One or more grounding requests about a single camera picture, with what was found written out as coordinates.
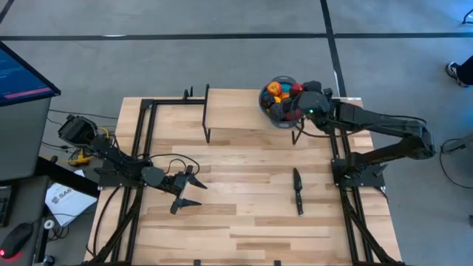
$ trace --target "orange toy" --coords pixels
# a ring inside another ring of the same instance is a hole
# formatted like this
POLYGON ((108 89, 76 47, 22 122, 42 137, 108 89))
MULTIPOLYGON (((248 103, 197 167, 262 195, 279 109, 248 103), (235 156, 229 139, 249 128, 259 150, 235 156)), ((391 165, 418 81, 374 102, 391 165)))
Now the orange toy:
POLYGON ((273 81, 266 86, 267 91, 272 96, 279 96, 282 93, 282 87, 279 82, 273 81))
POLYGON ((283 92, 280 96, 281 100, 284 100, 285 98, 289 98, 289 93, 283 92))

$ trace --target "computer mouse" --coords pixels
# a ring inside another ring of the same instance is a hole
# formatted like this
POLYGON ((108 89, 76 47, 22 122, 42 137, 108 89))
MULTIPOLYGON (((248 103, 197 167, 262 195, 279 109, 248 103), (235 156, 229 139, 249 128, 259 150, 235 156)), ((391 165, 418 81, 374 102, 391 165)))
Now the computer mouse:
POLYGON ((21 223, 13 229, 0 245, 0 257, 9 259, 14 257, 28 242, 33 234, 33 225, 21 223))

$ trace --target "wooden shelf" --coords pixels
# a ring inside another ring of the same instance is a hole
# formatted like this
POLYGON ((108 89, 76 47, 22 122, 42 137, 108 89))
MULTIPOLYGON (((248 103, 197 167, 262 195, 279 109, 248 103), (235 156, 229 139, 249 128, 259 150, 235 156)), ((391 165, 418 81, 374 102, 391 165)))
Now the wooden shelf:
POLYGON ((208 129, 274 129, 258 104, 258 89, 209 89, 208 129))

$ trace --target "keyboard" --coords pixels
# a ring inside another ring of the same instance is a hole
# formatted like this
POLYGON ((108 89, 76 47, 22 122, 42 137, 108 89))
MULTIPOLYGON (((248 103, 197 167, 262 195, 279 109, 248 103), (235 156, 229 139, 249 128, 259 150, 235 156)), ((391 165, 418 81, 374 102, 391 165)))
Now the keyboard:
POLYGON ((12 186, 0 186, 0 227, 6 227, 11 209, 12 186))

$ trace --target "yellow toy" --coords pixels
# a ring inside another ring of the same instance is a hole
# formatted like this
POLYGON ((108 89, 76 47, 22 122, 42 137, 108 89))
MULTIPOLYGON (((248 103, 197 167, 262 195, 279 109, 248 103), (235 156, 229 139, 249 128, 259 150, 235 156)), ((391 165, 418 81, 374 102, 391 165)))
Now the yellow toy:
POLYGON ((284 100, 285 98, 289 98, 289 93, 283 92, 280 96, 281 100, 284 100))

